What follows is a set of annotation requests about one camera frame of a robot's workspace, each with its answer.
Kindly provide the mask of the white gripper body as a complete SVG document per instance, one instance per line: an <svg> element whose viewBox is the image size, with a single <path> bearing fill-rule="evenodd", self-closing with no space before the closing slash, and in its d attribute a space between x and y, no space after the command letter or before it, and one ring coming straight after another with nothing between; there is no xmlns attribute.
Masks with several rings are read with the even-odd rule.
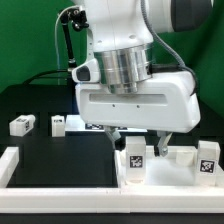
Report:
<svg viewBox="0 0 224 224"><path fill-rule="evenodd" d="M133 94L111 94L102 84L78 84L76 99L82 120L167 132L189 132L199 123L199 104L188 71L154 73L137 87Z"/></svg>

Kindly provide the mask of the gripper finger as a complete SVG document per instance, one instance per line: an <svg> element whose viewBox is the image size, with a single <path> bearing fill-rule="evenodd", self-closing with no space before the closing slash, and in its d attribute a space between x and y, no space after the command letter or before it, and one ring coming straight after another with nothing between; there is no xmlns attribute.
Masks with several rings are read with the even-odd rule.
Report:
<svg viewBox="0 0 224 224"><path fill-rule="evenodd" d="M172 136L172 132L158 131L157 136L159 137L159 142L154 147L154 154L165 157L168 154L168 142Z"/></svg>
<svg viewBox="0 0 224 224"><path fill-rule="evenodd" d="M115 127L112 127L112 126L105 126L104 130L105 130L107 137L109 138L109 140L112 143L112 147L115 150L119 150L120 143L121 143L121 135L120 135L119 131Z"/></svg>

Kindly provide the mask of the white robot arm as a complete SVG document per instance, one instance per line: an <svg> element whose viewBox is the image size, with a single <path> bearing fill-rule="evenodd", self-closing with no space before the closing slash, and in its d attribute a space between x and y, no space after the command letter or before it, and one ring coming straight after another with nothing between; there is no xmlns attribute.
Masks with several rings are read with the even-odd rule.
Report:
<svg viewBox="0 0 224 224"><path fill-rule="evenodd" d="M72 72L81 118L122 149L119 127L154 130L165 156L174 132L200 121L194 72L159 35L199 27L214 0L80 0L88 56Z"/></svg>

